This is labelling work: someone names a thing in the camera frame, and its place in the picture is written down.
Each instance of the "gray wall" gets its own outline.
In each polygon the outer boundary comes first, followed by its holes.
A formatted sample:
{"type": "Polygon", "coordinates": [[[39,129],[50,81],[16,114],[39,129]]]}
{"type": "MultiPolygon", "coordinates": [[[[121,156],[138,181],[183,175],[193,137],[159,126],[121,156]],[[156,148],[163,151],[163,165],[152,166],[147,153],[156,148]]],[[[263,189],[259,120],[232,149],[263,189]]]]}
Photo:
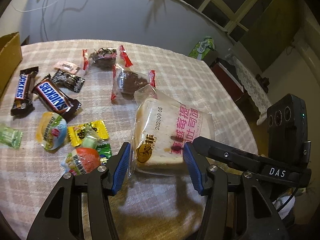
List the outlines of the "gray wall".
{"type": "MultiPolygon", "coordinates": [[[[15,0],[16,8],[23,8],[15,0]]],[[[55,0],[28,0],[25,10],[55,0]]],[[[19,27],[30,43],[102,39],[140,43],[189,54],[204,36],[221,56],[232,47],[225,33],[177,0],[60,0],[47,9],[26,12],[19,27]]]]}

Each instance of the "brown chocolate bar wrapper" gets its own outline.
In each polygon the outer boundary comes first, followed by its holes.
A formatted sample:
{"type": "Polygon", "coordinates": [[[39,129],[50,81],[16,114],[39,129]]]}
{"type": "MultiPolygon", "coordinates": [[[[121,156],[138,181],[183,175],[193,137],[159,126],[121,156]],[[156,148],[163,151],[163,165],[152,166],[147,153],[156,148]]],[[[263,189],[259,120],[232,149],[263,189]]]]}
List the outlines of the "brown chocolate bar wrapper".
{"type": "Polygon", "coordinates": [[[20,77],[11,115],[26,115],[35,108],[32,103],[32,89],[35,85],[35,77],[39,72],[39,67],[32,67],[20,70],[20,77]]]}
{"type": "Polygon", "coordinates": [[[66,121],[80,108],[81,103],[68,97],[52,81],[48,74],[33,89],[45,106],[52,112],[60,114],[66,121]]]}

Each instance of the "red wrapper end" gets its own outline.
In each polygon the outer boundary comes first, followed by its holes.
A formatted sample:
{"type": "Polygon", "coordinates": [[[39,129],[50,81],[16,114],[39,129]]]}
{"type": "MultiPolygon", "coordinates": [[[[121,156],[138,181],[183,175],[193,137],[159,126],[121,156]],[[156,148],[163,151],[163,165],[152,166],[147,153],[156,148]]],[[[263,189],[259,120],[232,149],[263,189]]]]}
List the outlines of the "red wrapper end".
{"type": "Polygon", "coordinates": [[[82,49],[82,57],[83,57],[83,70],[86,71],[89,66],[88,50],[87,49],[82,49]]]}
{"type": "Polygon", "coordinates": [[[156,87],[155,77],[156,77],[156,71],[150,70],[149,71],[150,85],[153,87],[156,87]]]}
{"type": "MultiPolygon", "coordinates": [[[[113,80],[114,80],[115,77],[116,77],[116,65],[113,65],[112,70],[113,70],[113,80]]],[[[114,91],[114,85],[115,85],[115,82],[113,81],[113,83],[112,83],[111,101],[115,100],[116,97],[117,97],[116,94],[113,92],[114,91]]]]}
{"type": "Polygon", "coordinates": [[[120,50],[120,57],[125,62],[125,67],[131,67],[133,64],[132,64],[131,60],[129,59],[127,52],[125,51],[124,46],[120,45],[119,50],[120,50]]]}

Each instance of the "camera lens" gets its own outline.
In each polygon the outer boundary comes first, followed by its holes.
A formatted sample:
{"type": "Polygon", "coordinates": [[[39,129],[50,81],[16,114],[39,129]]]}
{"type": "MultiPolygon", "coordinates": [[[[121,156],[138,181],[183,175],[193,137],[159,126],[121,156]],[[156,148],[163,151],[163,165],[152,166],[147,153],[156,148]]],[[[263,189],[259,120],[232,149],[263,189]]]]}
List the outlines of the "camera lens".
{"type": "Polygon", "coordinates": [[[273,125],[273,117],[272,115],[269,116],[269,126],[273,125]]]}
{"type": "Polygon", "coordinates": [[[291,118],[291,109],[288,106],[284,110],[284,118],[286,121],[289,121],[291,118]]]}
{"type": "Polygon", "coordinates": [[[280,125],[281,121],[282,121],[281,112],[280,112],[280,110],[277,110],[276,114],[275,114],[275,123],[276,123],[276,125],[280,125]]]}

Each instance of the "pink plaid tablecloth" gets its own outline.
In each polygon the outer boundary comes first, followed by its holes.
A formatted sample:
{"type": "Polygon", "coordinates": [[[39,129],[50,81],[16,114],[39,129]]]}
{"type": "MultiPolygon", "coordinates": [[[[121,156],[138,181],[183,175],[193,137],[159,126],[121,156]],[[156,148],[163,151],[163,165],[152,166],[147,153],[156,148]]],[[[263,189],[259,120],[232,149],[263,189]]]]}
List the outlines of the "pink plaid tablecloth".
{"type": "MultiPolygon", "coordinates": [[[[1,99],[0,113],[1,122],[24,132],[19,150],[0,146],[0,210],[22,239],[27,237],[37,212],[63,174],[61,161],[73,148],[66,144],[49,153],[36,142],[36,128],[42,113],[47,111],[39,99],[34,99],[35,111],[27,117],[10,116],[20,70],[39,66],[39,81],[55,72],[53,65],[59,60],[81,65],[84,48],[120,44],[126,48],[133,70],[146,74],[150,69],[156,70],[156,86],[161,91],[185,105],[213,113],[219,120],[215,127],[217,141],[257,154],[244,116],[203,61],[165,49],[118,41],[71,40],[23,46],[23,61],[1,99]]],[[[82,103],[82,111],[68,124],[104,120],[116,154],[130,138],[135,107],[111,103],[112,71],[92,67],[85,79],[80,93],[67,92],[82,103]]],[[[109,200],[120,239],[165,240],[183,239],[196,231],[206,201],[193,189],[189,177],[142,173],[135,173],[109,200]]],[[[84,233],[90,239],[85,196],[83,215],[84,233]]]]}

